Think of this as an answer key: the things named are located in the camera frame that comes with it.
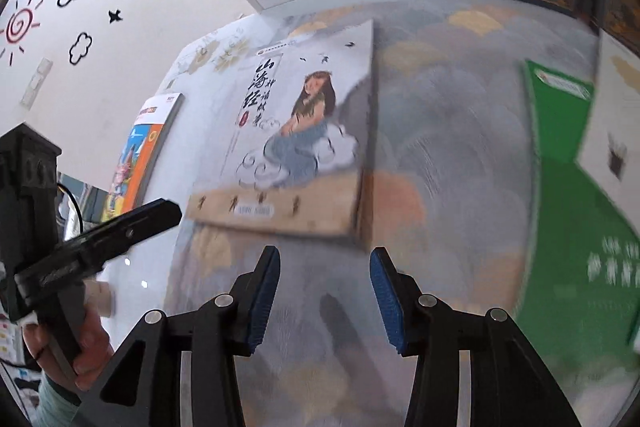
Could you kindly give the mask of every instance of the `long brown hair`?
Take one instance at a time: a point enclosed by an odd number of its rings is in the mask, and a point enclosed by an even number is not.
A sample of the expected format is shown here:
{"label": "long brown hair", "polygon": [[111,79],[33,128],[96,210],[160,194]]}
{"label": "long brown hair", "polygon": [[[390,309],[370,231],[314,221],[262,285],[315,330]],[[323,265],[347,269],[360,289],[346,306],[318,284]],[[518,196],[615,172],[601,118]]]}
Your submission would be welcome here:
{"label": "long brown hair", "polygon": [[291,116],[295,115],[296,109],[300,105],[302,105],[302,103],[306,99],[308,99],[311,96],[308,92],[306,92],[305,86],[306,86],[306,83],[312,78],[322,78],[324,80],[324,83],[322,84],[322,88],[318,93],[324,96],[324,115],[331,116],[334,113],[335,91],[334,91],[334,86],[331,85],[331,73],[329,71],[314,71],[313,73],[308,74],[305,77],[305,84],[304,86],[302,86],[302,92],[300,92],[300,96],[296,100],[296,103],[293,105],[293,111],[291,112]]}

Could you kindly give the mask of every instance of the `illustrated woman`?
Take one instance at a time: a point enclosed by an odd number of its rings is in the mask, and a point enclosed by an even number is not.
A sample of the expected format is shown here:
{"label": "illustrated woman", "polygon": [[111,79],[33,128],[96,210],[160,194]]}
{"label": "illustrated woman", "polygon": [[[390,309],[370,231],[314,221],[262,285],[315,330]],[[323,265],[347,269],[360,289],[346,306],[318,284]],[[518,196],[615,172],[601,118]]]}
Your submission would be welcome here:
{"label": "illustrated woman", "polygon": [[305,184],[316,177],[318,162],[313,147],[326,134],[326,118],[334,109],[331,73],[315,71],[307,75],[291,118],[264,146],[265,158],[289,171],[280,187]]}

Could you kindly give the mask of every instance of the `white label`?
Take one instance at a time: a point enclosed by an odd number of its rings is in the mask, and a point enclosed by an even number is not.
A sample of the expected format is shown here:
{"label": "white label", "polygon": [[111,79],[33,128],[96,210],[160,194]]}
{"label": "white label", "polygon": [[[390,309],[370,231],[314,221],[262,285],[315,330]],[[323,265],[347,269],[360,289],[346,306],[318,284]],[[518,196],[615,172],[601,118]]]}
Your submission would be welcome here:
{"label": "white label", "polygon": [[273,217],[274,208],[268,203],[238,203],[234,209],[236,216],[242,217]]}
{"label": "white label", "polygon": [[560,76],[556,76],[554,74],[546,73],[546,71],[540,70],[536,71],[536,76],[547,86],[563,90],[564,92],[577,96],[583,100],[589,100],[591,98],[589,91],[587,91],[584,87],[579,86],[575,82],[571,82],[570,80],[561,78]]}

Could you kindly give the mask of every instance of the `orange book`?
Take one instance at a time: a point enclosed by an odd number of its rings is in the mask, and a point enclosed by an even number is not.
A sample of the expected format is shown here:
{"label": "orange book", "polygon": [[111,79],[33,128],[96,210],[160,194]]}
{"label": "orange book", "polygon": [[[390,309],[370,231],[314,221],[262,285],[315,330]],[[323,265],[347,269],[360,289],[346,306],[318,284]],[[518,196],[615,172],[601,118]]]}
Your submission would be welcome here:
{"label": "orange book", "polygon": [[142,204],[153,165],[182,102],[182,94],[160,94],[146,100],[122,149],[102,211],[102,221]]}

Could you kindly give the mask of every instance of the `sun decal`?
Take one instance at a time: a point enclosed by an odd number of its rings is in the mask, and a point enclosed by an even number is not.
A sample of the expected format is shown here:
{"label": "sun decal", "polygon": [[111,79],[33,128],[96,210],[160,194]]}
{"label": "sun decal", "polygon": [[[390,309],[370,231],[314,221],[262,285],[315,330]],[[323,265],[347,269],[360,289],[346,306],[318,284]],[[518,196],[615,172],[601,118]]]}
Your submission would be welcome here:
{"label": "sun decal", "polygon": [[[18,51],[24,53],[24,48],[18,44],[31,28],[37,28],[40,26],[39,22],[33,20],[34,12],[40,7],[43,0],[40,0],[36,6],[31,8],[33,0],[29,0],[27,6],[20,8],[18,1],[15,2],[15,12],[9,18],[9,22],[6,24],[6,28],[0,28],[0,35],[4,35],[6,42],[9,46],[18,46]],[[0,52],[0,58],[4,57],[7,51],[7,46],[2,48]],[[9,50],[9,66],[14,64],[14,52]]]}

